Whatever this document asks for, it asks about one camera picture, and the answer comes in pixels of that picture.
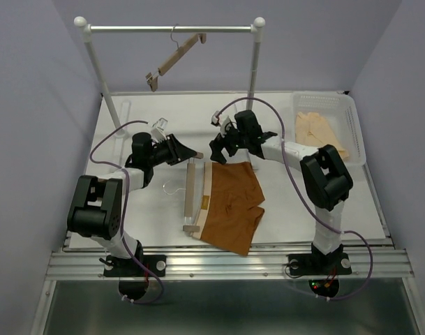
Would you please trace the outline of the brown cotton underwear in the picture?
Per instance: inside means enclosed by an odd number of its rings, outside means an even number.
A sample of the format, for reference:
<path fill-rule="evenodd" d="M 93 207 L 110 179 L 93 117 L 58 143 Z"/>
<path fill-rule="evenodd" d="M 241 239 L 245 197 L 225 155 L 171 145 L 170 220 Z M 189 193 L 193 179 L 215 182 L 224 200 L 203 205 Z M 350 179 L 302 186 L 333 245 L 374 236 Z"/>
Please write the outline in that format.
<path fill-rule="evenodd" d="M 265 201 L 249 162 L 205 163 L 204 186 L 191 237 L 216 248 L 247 256 L 264 215 Z"/>

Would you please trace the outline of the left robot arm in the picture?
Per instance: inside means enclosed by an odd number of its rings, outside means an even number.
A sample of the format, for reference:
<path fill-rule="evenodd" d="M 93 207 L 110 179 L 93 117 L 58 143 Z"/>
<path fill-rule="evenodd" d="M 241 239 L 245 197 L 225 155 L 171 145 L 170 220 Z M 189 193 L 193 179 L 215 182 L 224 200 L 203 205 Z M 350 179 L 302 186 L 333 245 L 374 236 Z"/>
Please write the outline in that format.
<path fill-rule="evenodd" d="M 101 245 L 107 256 L 100 258 L 103 275 L 112 278 L 163 277 L 165 255 L 145 255 L 142 244 L 124 227 L 131 191 L 149 185 L 154 168 L 176 165 L 203 155 L 169 134 L 155 141 L 150 133 L 134 134 L 125 166 L 104 177 L 82 175 L 77 180 L 67 218 L 67 229 Z"/>

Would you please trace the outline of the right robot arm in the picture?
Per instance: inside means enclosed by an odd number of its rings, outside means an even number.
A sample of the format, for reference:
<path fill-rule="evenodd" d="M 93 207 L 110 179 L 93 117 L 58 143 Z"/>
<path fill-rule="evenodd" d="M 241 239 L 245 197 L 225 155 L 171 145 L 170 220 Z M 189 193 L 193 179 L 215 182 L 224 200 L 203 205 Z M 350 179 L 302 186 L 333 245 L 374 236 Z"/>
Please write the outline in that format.
<path fill-rule="evenodd" d="M 282 135 L 264 132 L 251 110 L 236 113 L 234 119 L 221 121 L 218 112 L 211 117 L 211 124 L 220 128 L 209 143 L 211 160 L 224 164 L 227 161 L 223 151 L 232 157 L 245 149 L 263 160 L 284 164 L 288 173 L 292 168 L 300 171 L 306 194 L 315 207 L 312 252 L 321 258 L 341 255 L 342 211 L 353 180 L 337 149 L 330 144 L 318 148 L 286 142 Z"/>

